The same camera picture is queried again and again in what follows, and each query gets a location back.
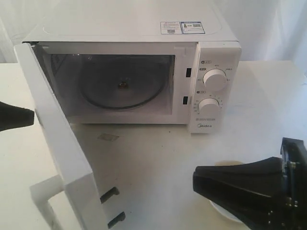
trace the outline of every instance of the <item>white plate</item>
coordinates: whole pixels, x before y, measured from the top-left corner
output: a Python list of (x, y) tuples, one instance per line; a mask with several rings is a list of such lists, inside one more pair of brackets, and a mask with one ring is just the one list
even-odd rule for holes
[[(243, 164), (243, 163), (240, 162), (240, 161), (219, 161), (219, 162), (215, 163), (215, 166), (239, 165), (239, 164)], [(216, 203), (212, 202), (211, 200), (209, 200), (209, 201), (212, 204), (212, 206), (215, 208), (215, 210), (218, 211), (219, 213), (221, 213), (222, 216), (224, 216), (227, 219), (232, 220), (234, 222), (242, 223), (242, 221), (240, 221), (237, 217), (232, 215), (226, 209), (222, 208), (221, 206), (217, 205)]]

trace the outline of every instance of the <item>white tabletop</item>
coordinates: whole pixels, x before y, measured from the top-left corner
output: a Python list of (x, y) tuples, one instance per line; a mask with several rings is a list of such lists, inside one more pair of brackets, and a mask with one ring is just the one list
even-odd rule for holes
[[(0, 100), (2, 102), (33, 109), (31, 94), (26, 85), (18, 64), (0, 65)], [(176, 178), (174, 185), (182, 178), (182, 183), (190, 181), (190, 174), (197, 165), (212, 165), (216, 161), (235, 160), (242, 162), (253, 162), (279, 156), (282, 137), (297, 138), (307, 141), (307, 79), (290, 61), (257, 61), (241, 62), (233, 84), (229, 105), (222, 129), (216, 134), (190, 135), (184, 126), (135, 126), (135, 125), (100, 125), (100, 126), (73, 126), (73, 130), (81, 143), (81, 146), (89, 148), (88, 144), (98, 144), (97, 136), (101, 133), (119, 136), (114, 142), (103, 142), (104, 149), (112, 152), (110, 157), (101, 159), (109, 160), (107, 164), (122, 164), (125, 170), (131, 169), (131, 175), (118, 178), (119, 189), (131, 184), (138, 183), (145, 176), (152, 180), (151, 184), (167, 185), (169, 179)], [(141, 151), (146, 154), (141, 158)], [(0, 207), (0, 228), (1, 229), (29, 229), (44, 230), (48, 226), (44, 223), (36, 207), (32, 204), (28, 187), (56, 175), (56, 169), (49, 154), (48, 147), (44, 140), (40, 126), (35, 119), (35, 125), (25, 128), (13, 129), (0, 132), (0, 196), (3, 200)], [(87, 155), (93, 168), (98, 165), (97, 154)], [(144, 173), (136, 176), (135, 167), (132, 162), (143, 162), (147, 168)], [(160, 172), (153, 167), (155, 162), (160, 161)], [(169, 164), (173, 169), (168, 171)], [(111, 176), (105, 180), (105, 184), (98, 184), (100, 192), (103, 192), (109, 185), (114, 184), (115, 177), (120, 176), (121, 170), (114, 170)], [(100, 180), (105, 175), (96, 172)], [(178, 210), (178, 216), (171, 216), (169, 221), (176, 221), (178, 217), (184, 219), (185, 228), (199, 229), (247, 229), (247, 227), (233, 223), (221, 217), (208, 202), (201, 196), (187, 197), (190, 195), (188, 189), (177, 191), (175, 196), (178, 202), (172, 201), (174, 208)], [(146, 194), (148, 188), (141, 188), (139, 195)], [(130, 194), (121, 194), (123, 199), (128, 199)], [(161, 197), (161, 189), (153, 189), (154, 196)], [(166, 197), (157, 202), (168, 202), (172, 199)], [(80, 229), (68, 201), (64, 194), (51, 200), (51, 204), (59, 217), (64, 229)], [(110, 207), (112, 202), (106, 204), (107, 217), (116, 213), (117, 203)], [(149, 211), (155, 211), (155, 204), (149, 200), (147, 205), (153, 207)], [(139, 206), (126, 204), (127, 226), (138, 221), (133, 220), (131, 210), (138, 211)], [(161, 210), (161, 216), (168, 215)], [(115, 229), (125, 229), (122, 225), (115, 226)]]

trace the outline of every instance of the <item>white microwave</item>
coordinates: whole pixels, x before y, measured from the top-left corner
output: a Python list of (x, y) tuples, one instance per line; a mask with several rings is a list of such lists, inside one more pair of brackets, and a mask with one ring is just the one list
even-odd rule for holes
[[(241, 47), (209, 0), (64, 0), (15, 53), (60, 175), (48, 194), (64, 189), (81, 226), (93, 230), (106, 221), (69, 123), (215, 131)], [(54, 224), (48, 207), (40, 210)]]

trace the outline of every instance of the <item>brand logo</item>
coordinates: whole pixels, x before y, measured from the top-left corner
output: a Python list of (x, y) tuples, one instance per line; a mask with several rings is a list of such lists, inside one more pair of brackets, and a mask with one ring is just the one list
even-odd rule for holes
[(208, 128), (212, 127), (211, 125), (205, 125), (205, 124), (197, 124), (197, 128)]

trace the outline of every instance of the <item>white backdrop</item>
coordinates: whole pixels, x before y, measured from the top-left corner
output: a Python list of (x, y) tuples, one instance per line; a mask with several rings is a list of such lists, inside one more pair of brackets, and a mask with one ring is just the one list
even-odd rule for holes
[[(0, 63), (60, 0), (2, 0)], [(242, 45), (242, 60), (292, 60), (307, 73), (307, 0), (214, 0)]]

